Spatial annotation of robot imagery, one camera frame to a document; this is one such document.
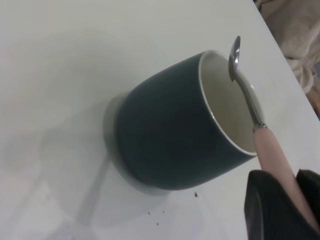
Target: metal spoon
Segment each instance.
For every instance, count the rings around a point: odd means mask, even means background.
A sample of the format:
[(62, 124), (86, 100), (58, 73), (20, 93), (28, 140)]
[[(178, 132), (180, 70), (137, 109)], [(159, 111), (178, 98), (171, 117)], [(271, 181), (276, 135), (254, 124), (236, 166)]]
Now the metal spoon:
[(229, 55), (229, 61), (228, 61), (229, 76), (231, 78), (231, 81), (236, 80), (236, 82), (239, 84), (243, 92), (246, 104), (249, 108), (249, 112), (254, 124), (253, 132), (255, 132), (258, 129), (267, 128), (267, 125), (263, 122), (262, 117), (258, 112), (256, 103), (253, 100), (250, 94), (250, 91), (248, 90), (248, 87), (246, 86), (244, 80), (240, 77), (240, 75), (237, 72), (239, 56), (240, 56), (240, 36), (237, 36), (232, 45), (230, 55)]

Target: table surface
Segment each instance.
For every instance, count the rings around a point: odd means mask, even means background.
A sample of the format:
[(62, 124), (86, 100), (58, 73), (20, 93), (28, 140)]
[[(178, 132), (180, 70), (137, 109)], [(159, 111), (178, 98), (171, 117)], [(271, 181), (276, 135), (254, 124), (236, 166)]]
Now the table surface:
[(320, 124), (251, 0), (3, 0), (2, 240), (246, 240), (256, 158), (200, 186), (134, 180), (102, 131), (123, 93), (181, 60), (228, 54), (293, 171), (320, 173)]

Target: mug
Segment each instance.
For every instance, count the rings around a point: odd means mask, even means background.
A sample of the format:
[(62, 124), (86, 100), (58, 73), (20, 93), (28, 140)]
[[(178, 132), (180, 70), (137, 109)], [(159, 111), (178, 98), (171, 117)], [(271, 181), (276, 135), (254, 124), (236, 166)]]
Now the mug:
[(161, 189), (194, 187), (256, 156), (246, 100), (229, 77), (228, 58), (214, 50), (142, 82), (123, 102), (115, 124), (128, 169)]

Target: dark teal mug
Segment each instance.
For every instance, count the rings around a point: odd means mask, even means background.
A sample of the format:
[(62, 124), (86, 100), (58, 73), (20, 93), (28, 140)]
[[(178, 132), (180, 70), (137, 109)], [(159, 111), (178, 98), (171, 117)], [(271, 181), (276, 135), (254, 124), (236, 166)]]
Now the dark teal mug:
[(138, 179), (179, 190), (254, 158), (252, 129), (228, 58), (209, 50), (138, 85), (120, 107), (115, 133), (123, 161)]

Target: spoon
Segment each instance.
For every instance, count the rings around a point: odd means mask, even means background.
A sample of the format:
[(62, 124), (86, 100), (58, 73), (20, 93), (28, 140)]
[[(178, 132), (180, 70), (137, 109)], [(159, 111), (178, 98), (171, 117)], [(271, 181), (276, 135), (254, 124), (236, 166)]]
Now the spoon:
[(253, 100), (249, 89), (240, 75), (237, 73), (240, 55), (240, 36), (238, 36), (230, 51), (228, 70), (232, 81), (236, 81), (245, 98), (253, 121), (253, 142), (259, 159), (261, 169), (273, 175), (282, 185), (283, 189), (291, 199), (292, 203), (299, 210), (304, 219), (320, 233), (320, 227), (312, 212), (304, 194), (302, 193), (295, 175), (288, 163), (288, 160), (281, 149), (281, 146), (257, 111), (257, 106)]
[(255, 101), (253, 100), (244, 80), (237, 72), (240, 56), (240, 40), (240, 36), (237, 36), (230, 51), (228, 61), (229, 76), (231, 78), (231, 81), (235, 80), (239, 84), (243, 92), (246, 104), (249, 108), (249, 112), (253, 121), (253, 132), (255, 132), (258, 129), (267, 128), (267, 125), (262, 121), (262, 117), (259, 111), (257, 110), (258, 108), (256, 106)]

